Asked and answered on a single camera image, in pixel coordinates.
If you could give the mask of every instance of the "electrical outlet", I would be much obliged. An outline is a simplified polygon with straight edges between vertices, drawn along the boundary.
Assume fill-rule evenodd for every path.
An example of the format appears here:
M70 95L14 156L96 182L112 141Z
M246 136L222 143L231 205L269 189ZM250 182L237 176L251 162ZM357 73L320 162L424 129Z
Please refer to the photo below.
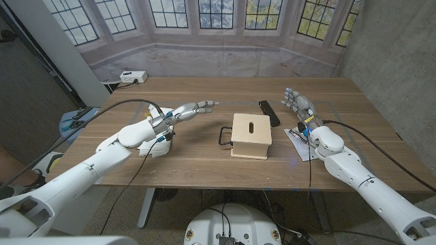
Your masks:
M138 83L144 83L147 78L145 71L123 71L120 75L122 83L132 83L135 79L138 79Z

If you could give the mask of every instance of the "window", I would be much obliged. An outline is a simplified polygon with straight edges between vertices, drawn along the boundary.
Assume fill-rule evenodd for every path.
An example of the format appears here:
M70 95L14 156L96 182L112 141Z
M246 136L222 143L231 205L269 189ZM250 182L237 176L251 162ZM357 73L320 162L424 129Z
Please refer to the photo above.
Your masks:
M324 40L338 0L307 0L298 33Z
M357 19L357 15L359 14L360 4L362 0L354 0L352 8L349 10L349 14L347 17L347 21L343 25L341 35L339 36L337 45L346 47L348 44L348 38L352 34L352 29L354 23Z
M248 0L245 28L275 30L279 22L282 0Z
M98 39L79 0L43 1L75 46Z
M125 0L95 0L112 34L136 29Z
M156 27L188 27L185 0L149 1Z
M233 0L198 0L200 28L232 29Z

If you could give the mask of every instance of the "wire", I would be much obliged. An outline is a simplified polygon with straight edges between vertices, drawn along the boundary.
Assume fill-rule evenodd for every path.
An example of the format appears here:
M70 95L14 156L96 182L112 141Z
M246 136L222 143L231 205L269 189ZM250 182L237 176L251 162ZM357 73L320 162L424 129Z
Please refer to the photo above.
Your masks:
M81 130L82 128L84 128L85 126L88 125L88 123L90 123L92 120L96 119L97 117L99 117L100 115L102 115L104 112L107 112L108 110L114 108L117 105L121 105L122 103L127 103L127 102L145 102L145 103L149 103L152 104L156 107L157 112L159 112L160 114L162 113L162 109L154 102L146 100L146 99L126 99L123 101L118 101L112 105L109 105L107 108L103 109L102 111L98 112L97 114L95 114L94 116L90 117L90 119L86 120L85 122L83 122L83 124L81 124L77 129L74 129L69 135L67 135L66 137L64 137L59 143L55 144L54 146L50 147L46 152L44 152L43 154L41 154L38 158L36 158L33 162L31 162L28 166L26 166L25 168L23 168L19 173L17 173L14 177L10 178L10 180L8 180L7 182L4 182L1 186L0 186L0 192L6 188L9 184L11 184L14 180L16 180L18 177L20 177L22 174L24 174L27 170L31 169L32 167L35 167L46 155L48 155L49 153L51 153L54 149L58 148L63 142L67 141L71 136L73 136L75 133L77 133L79 130Z
M308 142L309 142L309 134L310 134L310 132L307 131L307 141ZM395 244L404 245L404 244L402 244L400 242L397 242L397 241L394 241L394 240L391 240L391 239L388 239L388 238L382 238L382 237L379 237L379 236L376 236L376 235L371 235L371 234L366 234L366 233L361 233L361 232L355 232L355 231L323 231L323 230L319 230L319 229L314 228L311 225L311 223L309 222L309 220L307 219L307 208L309 207L309 196L310 196L310 192L311 192L311 185L312 185L312 164L311 164L311 146L309 145L309 190L307 191L305 216L306 216L306 223L310 226L310 228L312 228L312 230L319 231L319 232L321 232L323 234L328 234L330 232L350 233L350 234L363 235L363 236L367 236L367 237L370 237L370 238L376 238L376 239L380 239L380 240L385 240L387 242L392 242L392 243L395 243Z
M147 153L147 155L145 155L145 158L144 158L144 160L142 161L141 166L139 167L139 169L138 169L138 171L136 172L135 176L130 180L129 184L127 184L127 186L124 187L124 189L121 191L120 195L118 195L118 197L115 199L114 204L113 204L112 207L110 208L110 211L109 211L108 217L107 217L106 221L104 222L103 229L102 229L102 231L100 231L100 235L103 234L103 231L104 231L104 229L106 228L106 225L108 224L108 221L109 221L110 215L112 214L112 211L114 210L114 208L115 208L115 204L117 203L118 199L120 199L120 197L121 197L121 195L124 193L125 189L127 189L127 187L130 186L130 184L134 181L134 179L136 178L136 176L139 174L140 170L142 169L142 166L143 166L144 163L145 163L145 160L147 159L147 157L148 157L149 154L150 154L151 149L153 149L153 147L155 146L156 143L157 143L157 141L156 141L156 142L155 142L155 143L150 147L149 152Z
M224 205L223 205L223 210L221 211L221 220L223 221L223 235L224 235L224 207L225 207L225 205L227 204L227 201L225 201L224 202Z
M266 192L265 192L265 191L263 191L263 192L264 192L264 195L265 195L266 201L268 202L268 207L269 207L269 209L270 209L270 213L271 213L272 219L274 220L274 223L276 223L276 225L278 225L280 228L282 228L282 229L284 229L284 230L286 230L286 231L289 231L289 232L291 232L291 233L295 233L295 234L297 234L298 237L301 238L301 237L302 237L302 234L301 234L300 232L298 232L298 231L294 231L294 230L291 230L291 229L288 229L288 228L284 227L283 225L281 225L280 223L278 223L278 222L275 220L275 218L274 218L274 214L273 214L273 210L271 209L270 199L269 199L268 196L266 195Z
M135 85L137 83L138 83L138 79L135 79L133 82L131 82L131 83L127 84L127 85L124 85L124 86L116 87L114 90L124 89L124 88L127 88L128 86L132 86L132 85Z
M397 165L399 168L401 168L404 172L406 172L407 174L409 174L412 178L414 178L415 180L417 180L419 183L423 184L425 187L427 187L428 189L432 190L433 192L436 193L436 189L434 187L432 187L431 185L427 184L425 181L421 180L419 177L417 177L416 175L414 175L413 173L411 173L409 170L407 170L405 167L403 167L399 162L397 162L395 159L393 159L388 153L386 153L383 149L380 148L380 146L378 146L374 141L372 141L368 136L366 136L364 133L360 132L359 130L346 125L345 123L341 123L341 122L337 122L334 120L323 120L322 121L324 124L328 124L328 123L336 123L338 125L342 125L344 127L347 127L349 129L351 129L352 131L355 131L356 133L360 134L362 137L364 137L365 139L368 140L369 143L371 143L374 147L376 147L376 149L378 149L381 153L383 153L386 157L388 157L393 163L395 163L395 165Z
M224 212L221 212L221 211L219 211L219 210L216 210L216 209L214 209L214 208L208 208L208 209L210 209L210 210L213 210L213 211L216 211L216 212L218 212L218 213L220 213L221 214L221 216L223 216L224 215L224 217L227 219L227 224L229 224L229 237L230 237L230 234L232 234L232 230L230 229L230 221L229 221L229 218L227 217L227 215L225 215L224 214Z

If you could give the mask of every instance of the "black remote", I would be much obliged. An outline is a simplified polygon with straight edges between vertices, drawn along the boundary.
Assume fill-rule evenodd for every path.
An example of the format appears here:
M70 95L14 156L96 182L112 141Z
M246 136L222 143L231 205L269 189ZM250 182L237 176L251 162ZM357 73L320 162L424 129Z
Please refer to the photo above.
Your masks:
M79 110L79 111L77 112L77 115L73 116L73 119L74 119L74 120L78 120L79 118L81 118L82 116L84 116L86 113L88 113L88 112L89 112L90 110L92 110L92 109L93 109L92 107L87 106L87 107L85 107L85 108Z
M267 101L259 101L259 106L264 115L270 116L271 127L277 127L280 125L279 118L274 113L273 109L270 107L270 104Z

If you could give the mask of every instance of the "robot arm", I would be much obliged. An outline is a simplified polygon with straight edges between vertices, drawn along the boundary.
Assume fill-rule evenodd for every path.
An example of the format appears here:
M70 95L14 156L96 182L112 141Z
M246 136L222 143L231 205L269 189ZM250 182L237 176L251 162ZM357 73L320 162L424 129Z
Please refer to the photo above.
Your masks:
M109 171L124 164L130 158L128 148L143 141L170 140L174 135L172 125L191 120L198 114L212 112L218 102L203 101L188 103L161 114L151 124L143 120L122 128L118 133L103 141L96 153L77 164L44 186L0 201L0 238L29 238L46 235L57 215L75 198L83 194L92 184Z
M436 244L436 216L408 202L362 164L359 156L344 146L343 139L322 124L310 100L286 89L282 103L297 113L298 132L317 146L315 153L328 173L350 185L406 244Z

